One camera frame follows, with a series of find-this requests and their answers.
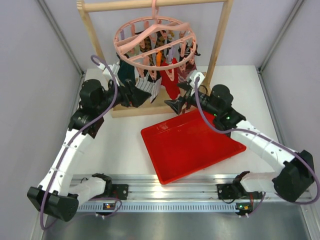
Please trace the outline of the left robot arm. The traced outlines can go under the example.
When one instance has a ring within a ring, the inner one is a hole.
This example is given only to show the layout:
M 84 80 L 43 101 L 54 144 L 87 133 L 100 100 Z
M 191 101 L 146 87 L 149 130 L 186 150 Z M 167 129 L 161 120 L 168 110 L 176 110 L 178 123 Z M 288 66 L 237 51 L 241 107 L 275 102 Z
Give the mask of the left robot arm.
M 72 187 L 75 168 L 100 130 L 103 116 L 113 107 L 140 107 L 151 94 L 127 79 L 124 84 L 108 81 L 105 89 L 97 79 L 82 83 L 79 106 L 68 124 L 65 139 L 51 168 L 37 187 L 30 187 L 27 197 L 40 216 L 68 222 L 79 206 L 96 197 L 107 199 L 113 194 L 111 177 L 94 173 Z

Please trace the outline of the pink round clip hanger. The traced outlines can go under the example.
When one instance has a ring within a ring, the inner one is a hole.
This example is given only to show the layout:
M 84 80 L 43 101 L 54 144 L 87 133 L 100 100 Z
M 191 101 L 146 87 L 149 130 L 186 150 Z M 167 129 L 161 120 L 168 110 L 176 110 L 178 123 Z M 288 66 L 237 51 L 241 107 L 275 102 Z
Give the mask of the pink round clip hanger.
M 196 35 L 188 22 L 159 15 L 151 2 L 151 16 L 133 19 L 116 32 L 113 45 L 119 58 L 133 66 L 139 77 L 145 71 L 155 79 L 159 71 L 184 68 L 197 52 Z

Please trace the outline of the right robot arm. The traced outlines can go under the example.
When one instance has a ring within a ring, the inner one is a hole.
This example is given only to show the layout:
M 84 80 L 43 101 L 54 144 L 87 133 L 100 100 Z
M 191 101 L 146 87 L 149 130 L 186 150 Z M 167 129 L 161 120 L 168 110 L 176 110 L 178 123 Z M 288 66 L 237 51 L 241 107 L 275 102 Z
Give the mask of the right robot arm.
M 233 192 L 238 198 L 246 198 L 251 192 L 265 192 L 296 203 L 312 184 L 320 185 L 313 156 L 306 150 L 292 150 L 257 130 L 232 107 L 234 98 L 227 86 L 217 84 L 209 95 L 186 82 L 179 86 L 186 91 L 185 95 L 165 100 L 176 114 L 182 112 L 184 105 L 196 107 L 214 132 L 246 146 L 272 167 L 272 172 L 244 171 L 239 174 L 233 180 Z

